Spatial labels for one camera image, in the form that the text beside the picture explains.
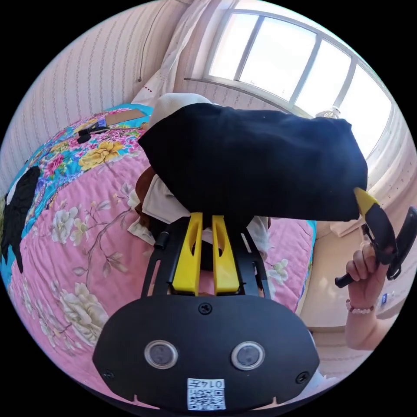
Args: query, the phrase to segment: person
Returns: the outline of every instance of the person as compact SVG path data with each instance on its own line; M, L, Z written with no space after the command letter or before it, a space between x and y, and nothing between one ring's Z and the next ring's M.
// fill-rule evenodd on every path
M375 251L371 244L363 245L346 264L346 272L353 278L348 285L349 310L345 327L346 344L355 350L372 351L385 337L397 316L378 319L375 312L388 265L377 266Z

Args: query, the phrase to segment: sticker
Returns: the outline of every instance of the sticker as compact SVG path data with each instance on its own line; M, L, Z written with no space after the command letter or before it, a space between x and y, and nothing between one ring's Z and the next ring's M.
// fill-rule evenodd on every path
M225 380L188 378L187 407L192 411L225 410Z

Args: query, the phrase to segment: floral bedspread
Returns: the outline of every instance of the floral bedspread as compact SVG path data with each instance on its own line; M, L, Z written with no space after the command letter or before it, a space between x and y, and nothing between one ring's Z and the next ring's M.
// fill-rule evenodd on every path
M72 129L28 161L41 167L41 197L20 244L23 273L13 262L5 283L25 327L62 371L124 401L104 384L92 356L108 318L141 295L152 246L127 227L137 219L131 191L149 162L137 145L141 131L110 131L81 146ZM307 221L279 219L270 233L265 266L271 295L295 311L313 229ZM213 290L212 274L202 272L200 291Z
M131 109L138 109L145 116L112 126L112 128L122 128L122 130L108 130L103 133L92 134L91 139L86 143L78 143L78 131L80 129L104 120L108 114ZM51 202L56 198L57 192L78 179L83 173L102 164L111 166L125 156L130 158L137 156L139 152L137 141L144 133L141 126L149 122L151 113L151 107L138 104L118 106L74 123L58 132L37 149L16 176L18 179L26 167L34 165L39 166L41 172L36 186L35 198L26 217L22 237L27 235L42 211L49 208ZM7 264L1 257L0 268L3 281L6 284L10 281L11 265L15 260L10 248L8 255Z

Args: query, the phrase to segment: hand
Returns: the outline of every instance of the hand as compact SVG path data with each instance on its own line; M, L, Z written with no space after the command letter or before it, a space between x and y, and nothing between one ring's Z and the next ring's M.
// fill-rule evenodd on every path
M377 267L375 250L371 244L367 243L361 251L354 253L353 259L346 264L346 272L354 280L348 285L352 307L366 309L375 305L384 286L388 267L382 264Z

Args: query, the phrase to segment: brown item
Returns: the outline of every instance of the brown item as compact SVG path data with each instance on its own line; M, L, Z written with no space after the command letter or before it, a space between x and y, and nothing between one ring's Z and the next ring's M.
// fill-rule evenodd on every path
M145 171L142 172L141 176L136 182L136 187L135 187L136 195L138 196L138 199L140 201L140 203L135 207L135 211L140 216L139 224L141 226L146 227L147 229L149 229L149 216L146 215L145 213L142 213L142 203L146 197L146 194L149 191L149 187L151 186L151 182L155 175L156 175L156 172L150 166L149 168L145 169Z
M139 110L126 110L125 112L120 113L114 113L114 114L108 114L105 117L106 125L117 125L118 123L127 122L128 120L134 120L134 119L140 119L142 117L146 117L145 114L143 114Z

